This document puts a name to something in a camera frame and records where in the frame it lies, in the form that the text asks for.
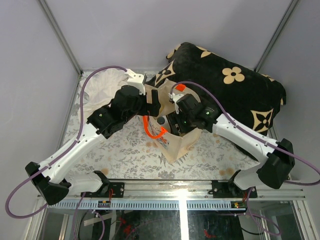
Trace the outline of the white bottle black cap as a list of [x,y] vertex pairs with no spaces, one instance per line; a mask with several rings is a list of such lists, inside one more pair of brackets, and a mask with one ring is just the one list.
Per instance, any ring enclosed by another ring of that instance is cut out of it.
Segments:
[[165,126],[165,125],[167,125],[167,123],[168,123],[168,120],[167,120],[167,117],[166,116],[160,116],[160,117],[158,117],[157,118],[157,123],[159,124],[159,125],[161,125],[161,126]]

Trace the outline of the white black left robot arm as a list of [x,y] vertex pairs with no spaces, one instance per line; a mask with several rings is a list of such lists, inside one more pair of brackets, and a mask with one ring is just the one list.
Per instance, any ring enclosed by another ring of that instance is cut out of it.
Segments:
[[41,163],[30,162],[25,167],[32,183],[49,206],[62,201],[68,195],[85,193],[89,197],[108,197],[110,180],[100,170],[78,176],[68,176],[84,155],[114,133],[134,116],[158,116],[161,104],[158,92],[147,95],[130,85],[119,89],[109,104],[95,110],[80,129],[80,136],[68,141],[51,157]]

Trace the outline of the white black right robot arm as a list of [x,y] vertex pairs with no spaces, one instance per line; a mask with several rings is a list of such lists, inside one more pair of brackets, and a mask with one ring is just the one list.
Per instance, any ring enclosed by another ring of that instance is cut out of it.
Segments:
[[258,161],[258,165],[246,170],[236,171],[225,182],[215,182],[212,194],[217,198],[242,198],[249,195],[249,189],[266,185],[279,189],[287,180],[295,160],[287,151],[293,153],[293,145],[287,139],[277,141],[239,123],[217,106],[205,106],[192,94],[169,94],[174,104],[177,124],[181,132],[188,127],[196,127],[219,135],[244,150]]

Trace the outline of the beige canvas bag orange handles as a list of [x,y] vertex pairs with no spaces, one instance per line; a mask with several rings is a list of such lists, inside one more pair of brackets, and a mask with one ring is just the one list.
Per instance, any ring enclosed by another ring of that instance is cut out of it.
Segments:
[[[187,133],[174,135],[171,133],[171,127],[168,123],[165,123],[162,127],[157,122],[159,117],[165,117],[171,113],[176,113],[175,105],[170,102],[169,96],[171,87],[174,84],[175,82],[166,79],[159,87],[145,85],[146,93],[150,94],[152,90],[157,91],[160,109],[157,116],[143,117],[143,125],[146,134],[153,139],[156,146],[171,164],[186,155],[190,148],[198,141],[202,133],[200,129],[194,128],[188,130]],[[162,128],[166,131],[163,135],[160,135],[160,133],[163,132]]]

